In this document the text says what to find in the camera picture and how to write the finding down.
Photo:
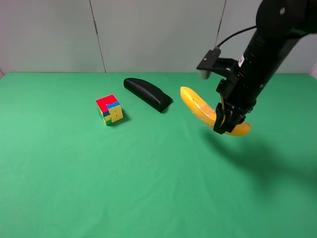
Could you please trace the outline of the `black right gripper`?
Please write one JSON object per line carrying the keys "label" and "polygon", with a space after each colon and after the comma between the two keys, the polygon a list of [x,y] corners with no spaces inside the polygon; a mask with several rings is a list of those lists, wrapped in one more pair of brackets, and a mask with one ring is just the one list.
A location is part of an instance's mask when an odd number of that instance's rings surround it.
{"label": "black right gripper", "polygon": [[256,99],[236,76],[221,79],[216,92],[220,94],[213,130],[218,134],[245,135],[245,118],[253,110]]}

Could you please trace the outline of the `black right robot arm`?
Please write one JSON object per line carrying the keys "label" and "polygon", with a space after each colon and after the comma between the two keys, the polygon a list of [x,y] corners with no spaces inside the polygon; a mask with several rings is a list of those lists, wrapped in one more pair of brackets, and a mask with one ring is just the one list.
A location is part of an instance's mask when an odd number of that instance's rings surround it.
{"label": "black right robot arm", "polygon": [[214,131],[223,134],[244,122],[257,98],[296,44],[317,32],[315,0],[264,0],[256,15],[256,31],[246,50],[216,91]]}

